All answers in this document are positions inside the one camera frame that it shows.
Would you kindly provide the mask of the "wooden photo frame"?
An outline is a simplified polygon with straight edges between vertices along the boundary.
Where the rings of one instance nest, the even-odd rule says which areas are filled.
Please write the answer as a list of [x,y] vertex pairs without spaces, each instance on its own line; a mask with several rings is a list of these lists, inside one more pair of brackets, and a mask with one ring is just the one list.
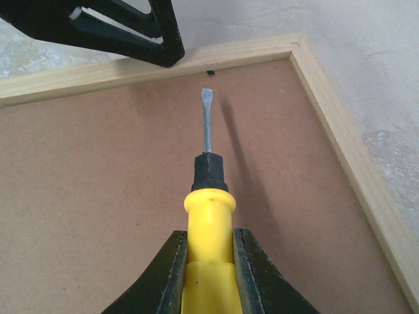
[[322,313],[417,313],[418,245],[301,35],[1,79],[1,312],[99,313],[174,230],[213,147],[249,228]]

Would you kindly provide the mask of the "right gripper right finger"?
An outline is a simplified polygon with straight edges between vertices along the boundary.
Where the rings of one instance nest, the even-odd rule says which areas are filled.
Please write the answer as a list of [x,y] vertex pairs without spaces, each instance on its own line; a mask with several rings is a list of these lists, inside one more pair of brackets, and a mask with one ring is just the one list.
[[233,244],[243,313],[319,313],[278,271],[250,230],[235,228]]

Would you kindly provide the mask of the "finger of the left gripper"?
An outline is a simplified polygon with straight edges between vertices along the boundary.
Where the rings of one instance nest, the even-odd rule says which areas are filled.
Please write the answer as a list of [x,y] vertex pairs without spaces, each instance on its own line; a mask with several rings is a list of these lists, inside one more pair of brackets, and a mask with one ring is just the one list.
[[124,1],[2,1],[1,19],[33,39],[169,68],[185,55],[172,2],[149,5],[144,13]]

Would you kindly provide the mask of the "yellow handled screwdriver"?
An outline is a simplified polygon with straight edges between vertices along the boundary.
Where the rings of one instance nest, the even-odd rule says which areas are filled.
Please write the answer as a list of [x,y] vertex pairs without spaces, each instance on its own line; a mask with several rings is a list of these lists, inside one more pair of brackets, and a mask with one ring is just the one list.
[[222,156],[212,150],[213,91],[202,89],[203,152],[194,159],[194,180],[184,201],[188,214],[187,264],[182,313],[241,313],[233,255],[236,201],[225,183]]

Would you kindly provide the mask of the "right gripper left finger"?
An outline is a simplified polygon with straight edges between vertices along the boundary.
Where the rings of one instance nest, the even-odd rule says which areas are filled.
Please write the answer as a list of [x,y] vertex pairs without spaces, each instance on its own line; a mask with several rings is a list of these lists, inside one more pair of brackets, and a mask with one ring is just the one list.
[[187,232],[174,231],[140,277],[104,313],[180,313]]

